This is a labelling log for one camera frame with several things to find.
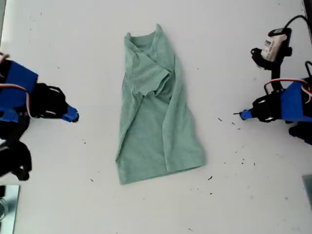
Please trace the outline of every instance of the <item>red wire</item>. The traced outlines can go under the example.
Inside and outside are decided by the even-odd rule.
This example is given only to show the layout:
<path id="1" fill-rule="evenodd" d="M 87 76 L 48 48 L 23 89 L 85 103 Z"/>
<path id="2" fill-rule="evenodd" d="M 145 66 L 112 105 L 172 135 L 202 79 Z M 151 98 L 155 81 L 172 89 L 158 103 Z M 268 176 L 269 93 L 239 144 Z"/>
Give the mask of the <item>red wire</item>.
<path id="1" fill-rule="evenodd" d="M 276 81 L 297 81 L 297 82 L 301 82 L 304 84 L 308 84 L 305 80 L 302 79 L 284 79 L 284 78 L 279 78 L 279 79 L 272 79 L 270 80 L 268 83 L 266 83 L 263 88 L 265 90 L 265 92 L 267 93 L 267 95 L 269 94 L 269 91 L 267 90 L 267 85 L 272 83 L 272 82 L 276 82 Z"/>

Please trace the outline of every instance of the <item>black cable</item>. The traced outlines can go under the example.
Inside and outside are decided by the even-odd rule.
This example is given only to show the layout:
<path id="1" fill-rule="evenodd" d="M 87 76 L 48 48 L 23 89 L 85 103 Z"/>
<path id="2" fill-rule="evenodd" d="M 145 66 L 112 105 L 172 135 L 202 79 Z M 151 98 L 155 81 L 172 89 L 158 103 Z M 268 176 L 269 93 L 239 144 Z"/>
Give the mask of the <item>black cable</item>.
<path id="1" fill-rule="evenodd" d="M 294 20 L 296 20 L 296 19 L 298 19 L 298 18 L 303 19 L 303 20 L 307 23 L 307 25 L 308 25 L 308 27 L 309 27 L 309 30 L 312 31 L 312 24 L 310 24 L 310 22 L 308 21 L 308 19 L 307 19 L 305 16 L 303 16 L 303 15 L 298 15 L 298 16 L 293 17 L 290 21 L 288 21 L 288 23 L 286 23 L 286 25 L 285 25 L 284 28 L 283 28 L 283 31 L 284 31 Z M 312 66 L 312 62 L 306 61 L 304 65 L 306 66 L 307 72 L 308 72 L 308 74 L 309 74 L 309 78 L 311 78 L 311 72 L 310 72 L 310 69 L 309 69 L 309 65 Z"/>
<path id="2" fill-rule="evenodd" d="M 310 69 L 309 69 L 309 65 L 312 66 L 312 62 L 306 61 L 306 62 L 304 63 L 304 65 L 306 66 L 307 72 L 308 72 L 308 74 L 309 74 L 309 78 L 311 78 L 311 72 L 310 72 Z"/>
<path id="3" fill-rule="evenodd" d="M 304 19 L 304 21 L 305 21 L 305 22 L 307 23 L 307 25 L 309 26 L 310 30 L 312 30 L 312 25 L 310 24 L 310 22 L 308 21 L 308 19 L 307 19 L 305 16 L 303 16 L 303 15 L 298 15 L 298 16 L 293 17 L 290 21 L 288 21 L 288 23 L 286 23 L 286 25 L 285 25 L 284 28 L 283 28 L 283 31 L 284 31 L 294 20 L 296 20 L 296 19 L 298 19 L 298 18 Z"/>

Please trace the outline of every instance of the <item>white table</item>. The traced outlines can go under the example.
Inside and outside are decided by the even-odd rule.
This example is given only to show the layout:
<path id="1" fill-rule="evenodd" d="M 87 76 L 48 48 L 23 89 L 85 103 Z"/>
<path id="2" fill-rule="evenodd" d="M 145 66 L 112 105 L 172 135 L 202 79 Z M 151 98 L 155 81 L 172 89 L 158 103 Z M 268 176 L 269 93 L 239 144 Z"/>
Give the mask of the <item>white table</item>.
<path id="1" fill-rule="evenodd" d="M 33 121 L 23 136 L 30 180 L 0 180 L 21 184 L 15 234 L 310 234 L 301 176 L 312 173 L 312 146 L 282 121 L 232 115 L 264 95 L 270 79 L 250 50 L 298 14 L 304 8 L 294 0 L 8 1 L 0 49 L 59 86 L 80 112 L 77 124 Z M 123 36 L 156 23 L 181 60 L 208 165 L 120 186 Z M 281 75 L 303 78 L 311 41 L 303 20 L 291 28 L 293 56 Z"/>

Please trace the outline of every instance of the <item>t-shirt sleeve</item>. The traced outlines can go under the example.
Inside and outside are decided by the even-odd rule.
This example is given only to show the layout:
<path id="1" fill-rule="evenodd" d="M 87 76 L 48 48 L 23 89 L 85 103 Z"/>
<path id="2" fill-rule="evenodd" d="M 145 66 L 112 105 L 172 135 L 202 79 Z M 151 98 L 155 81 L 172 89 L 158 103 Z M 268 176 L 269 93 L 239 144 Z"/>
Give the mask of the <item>t-shirt sleeve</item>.
<path id="1" fill-rule="evenodd" d="M 133 64 L 133 82 L 135 93 L 146 96 L 156 91 L 163 79 L 170 73 L 153 62 L 144 54 L 136 54 Z"/>

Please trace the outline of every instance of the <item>t-shirt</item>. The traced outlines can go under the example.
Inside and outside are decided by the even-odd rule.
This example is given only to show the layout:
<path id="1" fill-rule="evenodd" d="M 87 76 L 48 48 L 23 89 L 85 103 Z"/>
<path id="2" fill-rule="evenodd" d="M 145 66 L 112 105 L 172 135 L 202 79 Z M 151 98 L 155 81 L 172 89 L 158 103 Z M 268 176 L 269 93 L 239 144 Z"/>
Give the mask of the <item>t-shirt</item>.
<path id="1" fill-rule="evenodd" d="M 181 70 L 159 24 L 146 36 L 124 39 L 119 180 L 128 184 L 205 165 L 186 105 Z"/>

